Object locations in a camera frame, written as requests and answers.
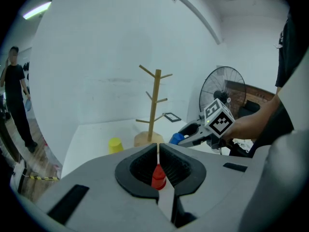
wooden stand base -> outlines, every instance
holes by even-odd
[[[137,134],[134,138],[134,147],[156,143],[157,144],[157,153],[159,153],[159,144],[164,143],[163,137],[156,132],[153,132],[153,137],[152,137],[152,140],[150,142],[147,140],[147,137],[148,137],[147,131],[143,131],[140,134]]]

yellow cup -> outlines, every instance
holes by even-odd
[[[110,150],[110,154],[117,153],[123,151],[121,140],[118,137],[113,137],[108,142],[108,148]]]

person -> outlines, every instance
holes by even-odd
[[[25,146],[33,153],[38,145],[33,141],[30,134],[29,123],[23,103],[21,86],[28,99],[31,99],[25,83],[25,75],[22,67],[17,64],[18,47],[13,46],[9,51],[9,56],[5,62],[5,68],[0,79],[0,86],[5,84],[6,104],[12,115],[19,135],[25,142]]]
[[[288,18],[279,40],[279,68],[274,98],[253,115],[235,121],[233,127],[224,135],[232,138],[256,139],[249,152],[253,157],[257,148],[272,144],[278,137],[290,133],[294,128],[287,111],[281,103],[278,92],[289,80],[303,56],[308,44],[308,28],[301,11],[306,11],[306,0],[286,0],[290,5]]]

red object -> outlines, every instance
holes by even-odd
[[[45,142],[45,146],[48,146],[48,145],[47,145],[47,142],[45,141],[45,139],[44,139],[44,138],[43,138],[43,140],[44,140],[44,142]]]
[[[161,190],[163,187],[165,187],[165,185],[166,185],[166,175],[160,164],[158,164],[154,170],[151,186],[157,190]]]

ceiling light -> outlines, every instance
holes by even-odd
[[[24,14],[24,18],[25,19],[29,19],[30,17],[42,12],[42,11],[45,11],[48,9],[49,5],[51,4],[52,2],[47,2],[45,4],[42,4],[41,6],[31,10],[30,12],[28,12],[27,14]]]

